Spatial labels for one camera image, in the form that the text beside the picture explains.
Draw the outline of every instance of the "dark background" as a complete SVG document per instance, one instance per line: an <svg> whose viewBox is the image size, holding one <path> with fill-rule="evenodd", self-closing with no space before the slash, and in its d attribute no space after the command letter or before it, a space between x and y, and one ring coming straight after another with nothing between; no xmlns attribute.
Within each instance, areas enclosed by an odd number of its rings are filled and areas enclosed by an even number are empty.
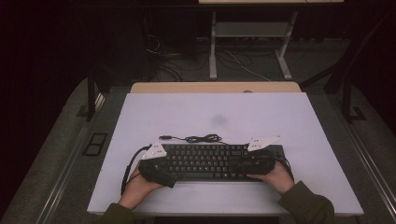
<svg viewBox="0 0 396 224"><path fill-rule="evenodd" d="M112 85L150 80L154 69L146 53L146 31L193 56L196 36L209 35L211 16L207 11L155 11L149 13L149 26L143 26L141 21L147 12L75 9L61 0L1 0L0 10L1 134L5 143L0 149L0 216L78 83L89 73L96 75L100 91L108 91ZM364 13L357 16L356 10ZM254 13L249 17L220 13L219 17L259 21L289 16L289 12L269 12L265 18ZM367 20L375 13L378 11L369 7L308 9L300 12L293 38L351 38L364 25L363 18ZM351 74L396 133L394 27L393 11L361 53Z"/></svg>

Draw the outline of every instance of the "gray carpet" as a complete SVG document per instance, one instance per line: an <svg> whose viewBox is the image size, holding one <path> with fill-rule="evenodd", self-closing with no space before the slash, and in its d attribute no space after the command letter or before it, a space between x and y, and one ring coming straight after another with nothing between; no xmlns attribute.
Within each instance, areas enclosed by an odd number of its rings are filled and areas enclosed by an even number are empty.
<svg viewBox="0 0 396 224"><path fill-rule="evenodd" d="M251 65L248 66L249 70L281 81L282 74L272 54L277 44L275 40L263 40L259 48L241 45L238 46L239 54L235 56L242 63L248 64L251 61ZM328 40L323 43L315 41L290 43L285 58L290 65L294 81L306 80L335 63L345 52L347 45L347 41L338 40ZM236 51L234 43L229 42L222 44L220 42L219 50L222 49ZM263 81L262 77L241 69L224 51L220 54L223 56L223 61L218 63L218 81ZM172 75L161 71L152 81L175 81L175 78L180 77L184 80L208 80L206 58L207 54L203 53L196 61L191 59L169 61L171 63L165 63L165 65L171 67L175 73ZM326 78L306 88L306 92L335 156L365 213L357 218L338 217L337 223L394 223L372 179L361 163L357 147L347 131L343 118L339 115L338 95L328 96L323 92L325 82ZM59 183L57 180L62 174L64 165L68 163L69 156L73 155L77 141L82 144L80 143L78 153L72 162L73 166L69 170L70 176L65 181L58 200L55 200L53 210L48 213L48 218L40 220L47 220L47 223L89 223L97 218L96 215L87 213L86 209L125 94L129 89L129 86L122 85L113 87L112 91L105 95L106 100L94 119L86 122L85 118L77 117L81 114L81 107L87 104L86 83L83 82L76 88L1 223L35 223L37 221L51 194L51 189ZM396 181L392 176L392 171L396 168L395 136L358 90L353 91L352 105L357 106L366 117L366 120L354 121L352 126L369 149L381 174L392 189L395 189ZM93 133L107 133L104 148L98 157L83 156L81 153ZM282 217L280 223L293 223L293 220L290 217Z"/></svg>

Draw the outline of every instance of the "white plastic bracket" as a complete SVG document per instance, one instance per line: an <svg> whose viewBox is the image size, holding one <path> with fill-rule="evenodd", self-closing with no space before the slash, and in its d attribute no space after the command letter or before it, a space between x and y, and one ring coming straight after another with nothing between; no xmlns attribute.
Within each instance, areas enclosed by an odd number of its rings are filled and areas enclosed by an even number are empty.
<svg viewBox="0 0 396 224"><path fill-rule="evenodd" d="M263 149L264 147L268 147L269 145L273 144L280 138L280 135L272 137L253 137L247 147L247 151Z"/></svg>
<svg viewBox="0 0 396 224"><path fill-rule="evenodd" d="M165 157L166 151L161 143L154 143L148 151L143 155L142 160L151 160L155 158Z"/></svg>

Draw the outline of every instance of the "olive green sleeve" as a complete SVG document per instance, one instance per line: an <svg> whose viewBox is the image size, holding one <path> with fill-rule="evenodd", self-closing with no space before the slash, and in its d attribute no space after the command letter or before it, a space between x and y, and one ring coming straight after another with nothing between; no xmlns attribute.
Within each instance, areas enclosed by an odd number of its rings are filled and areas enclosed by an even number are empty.
<svg viewBox="0 0 396 224"><path fill-rule="evenodd" d="M117 203L112 203L105 213L92 224L132 224L134 223L134 213Z"/></svg>
<svg viewBox="0 0 396 224"><path fill-rule="evenodd" d="M284 194L278 203L288 210L299 224L335 223L332 202L314 194L301 181Z"/></svg>

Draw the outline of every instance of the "black keyboard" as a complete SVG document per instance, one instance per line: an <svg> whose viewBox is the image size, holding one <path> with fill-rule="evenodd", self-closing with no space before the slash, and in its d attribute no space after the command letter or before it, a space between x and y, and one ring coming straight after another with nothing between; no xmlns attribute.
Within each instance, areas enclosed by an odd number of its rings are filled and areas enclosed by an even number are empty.
<svg viewBox="0 0 396 224"><path fill-rule="evenodd" d="M251 152L248 145L163 144L163 148L167 156L151 162L177 181L258 181L247 177L241 169L245 158L285 157L281 145Z"/></svg>

